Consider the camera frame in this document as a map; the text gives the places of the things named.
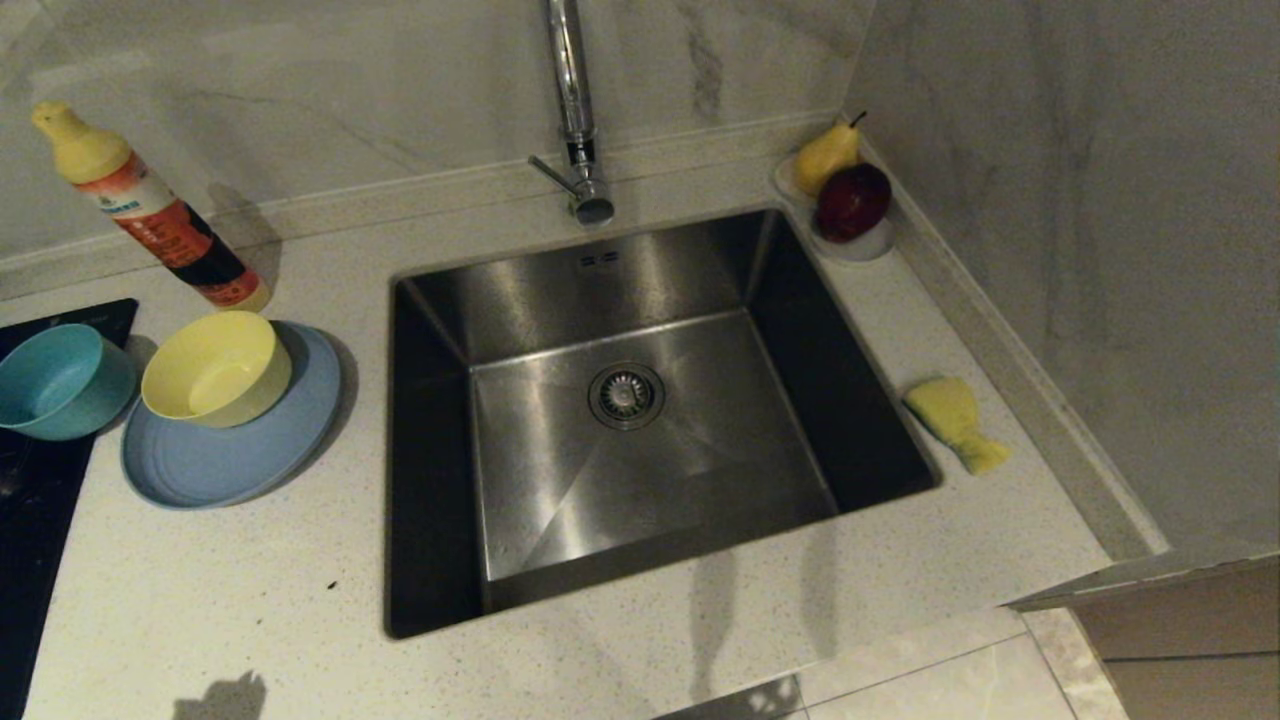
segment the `sink drain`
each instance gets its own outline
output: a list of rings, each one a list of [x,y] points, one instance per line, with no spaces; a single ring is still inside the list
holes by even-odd
[[[609,365],[595,375],[588,393],[595,419],[618,430],[634,430],[652,423],[662,411],[664,398],[658,374],[636,363]]]

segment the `stainless steel sink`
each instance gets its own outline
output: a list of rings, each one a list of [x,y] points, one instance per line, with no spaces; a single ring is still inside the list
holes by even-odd
[[[936,484],[773,210],[394,287],[410,637]]]

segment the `white speckled countertop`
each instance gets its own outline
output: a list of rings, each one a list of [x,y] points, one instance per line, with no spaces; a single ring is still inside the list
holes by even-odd
[[[768,176],[776,161],[620,182],[609,233],[774,202]],[[101,437],[27,717],[169,719],[175,701],[252,671],[265,688],[268,720],[648,719],[1110,564],[895,252],[863,266],[822,266],[893,388],[938,373],[968,379],[984,427],[1014,448],[1010,462],[973,478],[929,439],[943,477],[938,489],[389,639],[381,623],[392,278],[581,240],[561,200],[548,195],[247,252],[260,268],[279,252],[268,316],[315,325],[344,346],[351,395],[340,434],[282,489],[207,512],[140,500],[118,465],[120,429]],[[154,342],[207,311],[195,292],[151,268],[0,302],[0,318],[9,324],[123,296],[138,299],[134,333]]]

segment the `yellow bottle cap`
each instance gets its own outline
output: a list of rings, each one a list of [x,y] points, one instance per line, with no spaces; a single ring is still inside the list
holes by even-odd
[[[31,122],[54,145],[54,167],[73,184],[105,178],[124,167],[133,149],[119,135],[90,126],[67,102],[40,102]]]

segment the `dish soap bottle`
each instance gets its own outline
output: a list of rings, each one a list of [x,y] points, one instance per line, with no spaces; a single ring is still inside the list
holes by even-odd
[[[169,190],[119,135],[92,127],[65,102],[32,113],[54,146],[54,167],[99,210],[219,310],[261,310],[271,291],[204,218]]]

